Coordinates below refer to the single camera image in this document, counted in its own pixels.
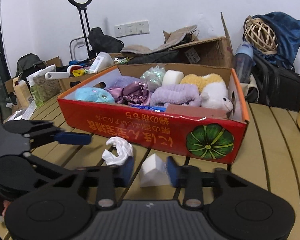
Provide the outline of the white triangular sponge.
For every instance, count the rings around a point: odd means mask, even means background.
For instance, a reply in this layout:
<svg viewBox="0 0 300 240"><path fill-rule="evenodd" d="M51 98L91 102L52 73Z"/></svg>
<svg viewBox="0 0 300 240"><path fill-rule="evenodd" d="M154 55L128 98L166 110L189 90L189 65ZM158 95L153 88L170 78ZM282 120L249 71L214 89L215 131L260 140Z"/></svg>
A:
<svg viewBox="0 0 300 240"><path fill-rule="evenodd" d="M143 162L139 174L140 187L170 185L166 163L155 153Z"/></svg>

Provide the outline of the blue fluffy cloud toy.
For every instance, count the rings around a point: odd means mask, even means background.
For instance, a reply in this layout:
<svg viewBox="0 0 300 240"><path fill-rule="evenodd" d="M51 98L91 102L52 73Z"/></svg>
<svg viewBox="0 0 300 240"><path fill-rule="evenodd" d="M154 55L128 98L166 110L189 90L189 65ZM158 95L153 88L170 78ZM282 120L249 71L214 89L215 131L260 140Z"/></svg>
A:
<svg viewBox="0 0 300 240"><path fill-rule="evenodd" d="M75 100L99 103L115 103L113 96L102 88L84 87L75 92Z"/></svg>

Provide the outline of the blue tissue pack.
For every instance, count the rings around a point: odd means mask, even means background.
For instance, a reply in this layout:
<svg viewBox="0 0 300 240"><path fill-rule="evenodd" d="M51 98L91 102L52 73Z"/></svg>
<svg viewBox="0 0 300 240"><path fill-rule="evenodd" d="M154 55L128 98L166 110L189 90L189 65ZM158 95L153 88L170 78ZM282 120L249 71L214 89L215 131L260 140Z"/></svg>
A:
<svg viewBox="0 0 300 240"><path fill-rule="evenodd" d="M131 107L137 108L137 109L143 109L148 111L154 111L154 112L165 112L166 108L161 106L142 106L142 105L131 105Z"/></svg>

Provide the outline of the pink satin scrunchie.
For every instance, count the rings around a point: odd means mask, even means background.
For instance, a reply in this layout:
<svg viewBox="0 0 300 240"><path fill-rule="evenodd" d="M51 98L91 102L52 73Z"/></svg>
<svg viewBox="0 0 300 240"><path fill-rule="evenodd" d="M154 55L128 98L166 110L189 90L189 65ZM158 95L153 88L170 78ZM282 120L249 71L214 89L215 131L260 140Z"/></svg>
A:
<svg viewBox="0 0 300 240"><path fill-rule="evenodd" d="M135 81L123 88L109 88L115 102L121 105L149 106L151 93L146 83Z"/></svg>

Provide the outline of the lilac towel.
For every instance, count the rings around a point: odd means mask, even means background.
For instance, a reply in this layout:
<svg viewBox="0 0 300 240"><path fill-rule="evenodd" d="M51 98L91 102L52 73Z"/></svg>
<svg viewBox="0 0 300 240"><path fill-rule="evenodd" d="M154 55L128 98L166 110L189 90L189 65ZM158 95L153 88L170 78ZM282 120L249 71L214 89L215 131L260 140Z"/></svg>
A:
<svg viewBox="0 0 300 240"><path fill-rule="evenodd" d="M183 83L178 85L164 85L157 88L150 99L150 106L182 105L201 106L201 97L198 87L194 84Z"/></svg>

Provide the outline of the yellow white plush toy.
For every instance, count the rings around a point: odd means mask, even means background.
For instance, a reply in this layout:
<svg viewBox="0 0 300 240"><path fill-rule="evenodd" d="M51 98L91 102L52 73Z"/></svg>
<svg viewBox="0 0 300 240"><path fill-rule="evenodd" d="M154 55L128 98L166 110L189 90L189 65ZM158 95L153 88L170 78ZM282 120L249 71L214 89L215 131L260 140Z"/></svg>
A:
<svg viewBox="0 0 300 240"><path fill-rule="evenodd" d="M180 83L196 85L201 97L201 106L209 109L218 109L229 113L233 104L228 98L228 90L223 78L215 73L205 76L189 74L183 77Z"/></svg>

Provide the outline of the purple knitted cloth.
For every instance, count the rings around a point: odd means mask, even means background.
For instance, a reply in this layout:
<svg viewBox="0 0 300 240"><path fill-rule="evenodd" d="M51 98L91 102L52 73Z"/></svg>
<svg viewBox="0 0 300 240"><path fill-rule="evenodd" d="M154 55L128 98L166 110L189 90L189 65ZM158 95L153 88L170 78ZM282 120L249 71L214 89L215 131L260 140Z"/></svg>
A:
<svg viewBox="0 0 300 240"><path fill-rule="evenodd" d="M113 81L110 81L108 85L106 85L105 89L109 90L111 88L124 88L127 85L130 85L134 82L139 82L140 79L132 76L120 76L116 77Z"/></svg>

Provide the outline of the white lint roller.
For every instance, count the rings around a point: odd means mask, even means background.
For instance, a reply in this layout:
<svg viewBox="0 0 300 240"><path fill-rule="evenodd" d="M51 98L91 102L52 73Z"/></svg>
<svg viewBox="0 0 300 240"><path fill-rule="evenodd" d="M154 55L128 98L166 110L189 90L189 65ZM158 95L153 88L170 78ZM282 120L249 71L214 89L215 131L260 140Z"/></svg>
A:
<svg viewBox="0 0 300 240"><path fill-rule="evenodd" d="M44 75L46 80L66 79L70 77L68 72L47 72Z"/></svg>

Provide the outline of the white plastic container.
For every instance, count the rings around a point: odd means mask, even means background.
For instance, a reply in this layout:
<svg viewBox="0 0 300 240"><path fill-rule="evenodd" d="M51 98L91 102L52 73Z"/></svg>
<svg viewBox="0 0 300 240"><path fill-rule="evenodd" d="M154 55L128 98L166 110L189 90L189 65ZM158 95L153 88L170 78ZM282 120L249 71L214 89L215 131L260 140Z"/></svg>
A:
<svg viewBox="0 0 300 240"><path fill-rule="evenodd" d="M97 54L92 65L88 69L89 74L99 73L114 64L113 59L108 53L100 52Z"/></svg>

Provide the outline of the floor cardboard box left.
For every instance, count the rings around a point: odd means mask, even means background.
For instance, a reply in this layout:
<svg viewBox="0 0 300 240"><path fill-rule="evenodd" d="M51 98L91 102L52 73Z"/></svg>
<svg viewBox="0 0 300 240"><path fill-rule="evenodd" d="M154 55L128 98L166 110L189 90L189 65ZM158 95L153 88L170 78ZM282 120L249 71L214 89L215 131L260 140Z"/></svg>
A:
<svg viewBox="0 0 300 240"><path fill-rule="evenodd" d="M46 64L48 66L55 64L56 67L61 67L63 65L62 61L61 61L61 59L59 57L54 57L53 59L50 59L50 60L46 61ZM5 82L5 87L6 87L6 90L7 90L8 94L14 92L14 89L13 89L13 79L10 79L10 80L6 81Z"/></svg>

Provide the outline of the black backpack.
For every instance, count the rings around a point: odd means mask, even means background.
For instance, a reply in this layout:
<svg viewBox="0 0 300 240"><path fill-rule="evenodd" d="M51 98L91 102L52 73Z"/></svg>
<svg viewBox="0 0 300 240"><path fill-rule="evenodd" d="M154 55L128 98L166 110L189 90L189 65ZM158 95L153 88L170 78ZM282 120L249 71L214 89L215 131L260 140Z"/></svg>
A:
<svg viewBox="0 0 300 240"><path fill-rule="evenodd" d="M46 62L42 61L39 56L29 53L18 60L16 76L20 76L21 79L25 80L29 75L46 67Z"/></svg>

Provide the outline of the black trolley bag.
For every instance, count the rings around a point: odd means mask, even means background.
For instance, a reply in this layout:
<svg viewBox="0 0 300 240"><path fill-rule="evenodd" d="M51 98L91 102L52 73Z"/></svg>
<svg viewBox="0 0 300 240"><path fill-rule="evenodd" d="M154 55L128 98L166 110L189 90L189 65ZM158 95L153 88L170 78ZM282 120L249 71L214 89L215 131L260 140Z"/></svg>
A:
<svg viewBox="0 0 300 240"><path fill-rule="evenodd" d="M120 53L124 48L124 43L117 38L105 35L100 27L91 29L89 33L89 43L93 51L98 54L104 53Z"/></svg>

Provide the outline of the dark blue velvet cloth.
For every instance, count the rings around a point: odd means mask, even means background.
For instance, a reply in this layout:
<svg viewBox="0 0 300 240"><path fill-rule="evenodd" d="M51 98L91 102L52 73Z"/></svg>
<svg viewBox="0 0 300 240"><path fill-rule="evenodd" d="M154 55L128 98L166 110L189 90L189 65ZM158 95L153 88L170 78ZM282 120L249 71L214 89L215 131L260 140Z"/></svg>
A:
<svg viewBox="0 0 300 240"><path fill-rule="evenodd" d="M252 18L257 17L270 25L277 36L279 45L276 54L264 55L251 44L254 54L275 66L281 65L295 72L294 61L300 48L300 20L280 11L252 16Z"/></svg>

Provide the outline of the metal folding stool frame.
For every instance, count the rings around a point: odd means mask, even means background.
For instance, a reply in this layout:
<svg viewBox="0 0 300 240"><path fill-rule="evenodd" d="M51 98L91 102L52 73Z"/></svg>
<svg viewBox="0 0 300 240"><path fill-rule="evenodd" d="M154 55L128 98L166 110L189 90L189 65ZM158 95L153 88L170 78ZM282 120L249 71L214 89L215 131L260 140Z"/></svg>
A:
<svg viewBox="0 0 300 240"><path fill-rule="evenodd" d="M69 43L70 59L74 60L86 60L89 58L85 39L83 36L74 38Z"/></svg>

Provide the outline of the white wall socket strip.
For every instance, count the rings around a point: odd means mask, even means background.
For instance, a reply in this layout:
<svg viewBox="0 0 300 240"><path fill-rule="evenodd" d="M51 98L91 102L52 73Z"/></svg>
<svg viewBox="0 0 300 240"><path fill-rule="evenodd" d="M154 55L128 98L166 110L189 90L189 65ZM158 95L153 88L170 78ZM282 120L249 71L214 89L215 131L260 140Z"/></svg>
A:
<svg viewBox="0 0 300 240"><path fill-rule="evenodd" d="M139 21L114 26L115 37L149 34L149 22Z"/></svg>

